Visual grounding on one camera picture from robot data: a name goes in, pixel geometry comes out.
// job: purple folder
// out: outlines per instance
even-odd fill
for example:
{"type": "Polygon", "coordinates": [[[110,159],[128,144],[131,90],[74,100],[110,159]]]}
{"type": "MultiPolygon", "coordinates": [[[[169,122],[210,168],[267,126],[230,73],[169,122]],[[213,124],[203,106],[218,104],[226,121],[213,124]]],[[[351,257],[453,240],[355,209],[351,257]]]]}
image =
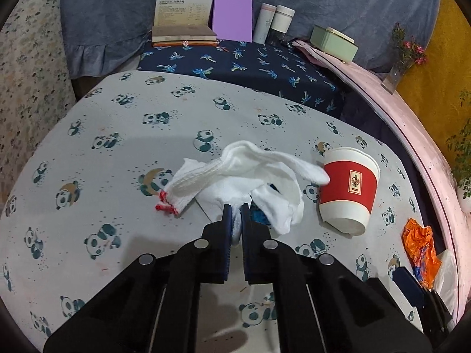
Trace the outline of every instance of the purple folder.
{"type": "Polygon", "coordinates": [[[214,0],[213,31],[221,40],[252,42],[252,0],[214,0]]]}

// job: yellow curtain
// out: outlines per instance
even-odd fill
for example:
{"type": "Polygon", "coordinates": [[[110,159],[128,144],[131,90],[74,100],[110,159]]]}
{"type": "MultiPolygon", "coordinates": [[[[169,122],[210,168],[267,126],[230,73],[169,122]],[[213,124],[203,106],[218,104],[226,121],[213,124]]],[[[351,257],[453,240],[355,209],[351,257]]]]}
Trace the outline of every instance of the yellow curtain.
{"type": "Polygon", "coordinates": [[[397,91],[453,166],[446,140],[471,117],[459,94],[471,91],[471,27],[454,0],[441,0],[437,24],[427,47],[429,62],[413,66],[397,91]]]}

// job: tissue box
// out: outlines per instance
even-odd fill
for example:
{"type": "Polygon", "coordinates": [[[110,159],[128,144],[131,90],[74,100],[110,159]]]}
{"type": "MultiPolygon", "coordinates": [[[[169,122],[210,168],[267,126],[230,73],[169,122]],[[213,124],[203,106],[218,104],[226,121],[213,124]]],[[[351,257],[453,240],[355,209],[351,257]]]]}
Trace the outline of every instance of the tissue box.
{"type": "Polygon", "coordinates": [[[350,37],[333,28],[322,28],[318,25],[314,25],[310,41],[317,49],[345,62],[352,61],[358,50],[355,41],[350,37]]]}

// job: white cloth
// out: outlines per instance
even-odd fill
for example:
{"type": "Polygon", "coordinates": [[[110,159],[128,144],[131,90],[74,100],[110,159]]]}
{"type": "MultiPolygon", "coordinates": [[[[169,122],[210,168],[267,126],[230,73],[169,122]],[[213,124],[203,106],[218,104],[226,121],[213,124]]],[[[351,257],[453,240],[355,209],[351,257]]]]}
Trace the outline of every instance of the white cloth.
{"type": "Polygon", "coordinates": [[[304,212],[295,173],[319,185],[329,182],[320,166],[283,152],[263,151],[248,141],[237,141],[208,164],[185,158],[182,168],[159,196],[156,208],[179,214],[196,198],[208,218],[215,222],[221,219],[224,204],[229,203],[234,210],[233,243],[237,243],[241,232],[239,208],[253,200],[274,230],[285,234],[292,224],[301,221],[304,212]]]}

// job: white tablecloth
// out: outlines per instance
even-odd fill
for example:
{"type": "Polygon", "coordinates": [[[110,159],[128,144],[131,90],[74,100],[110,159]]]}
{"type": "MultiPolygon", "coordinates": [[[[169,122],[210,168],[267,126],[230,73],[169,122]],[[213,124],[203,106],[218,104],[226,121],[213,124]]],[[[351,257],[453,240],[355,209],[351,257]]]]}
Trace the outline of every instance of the white tablecloth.
{"type": "MultiPolygon", "coordinates": [[[[422,218],[404,168],[386,145],[266,93],[134,71],[107,77],[70,110],[9,197],[0,220],[0,296],[25,335],[41,350],[47,335],[140,254],[165,256],[200,237],[209,221],[199,206],[174,218],[155,210],[155,195],[183,158],[209,162],[238,140],[311,162],[322,163],[323,152],[338,146],[376,159],[381,179],[364,235],[351,237],[323,223],[318,188],[298,178],[303,221],[273,237],[307,256],[328,251],[360,279],[379,277],[421,328],[390,275],[399,265],[411,270],[401,234],[409,217],[422,218]]],[[[230,267],[227,284],[202,287],[197,351],[278,352],[271,286],[244,281],[239,247],[232,249],[230,267]]]]}

